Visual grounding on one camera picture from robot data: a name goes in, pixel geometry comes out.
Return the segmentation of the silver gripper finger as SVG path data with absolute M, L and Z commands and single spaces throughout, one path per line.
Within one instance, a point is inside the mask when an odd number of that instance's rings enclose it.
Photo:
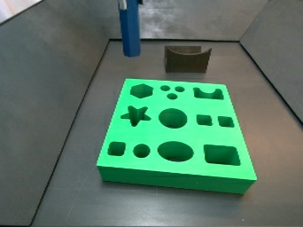
M 120 7 L 120 10 L 127 10 L 127 0 L 118 0 L 119 1 L 119 7 Z

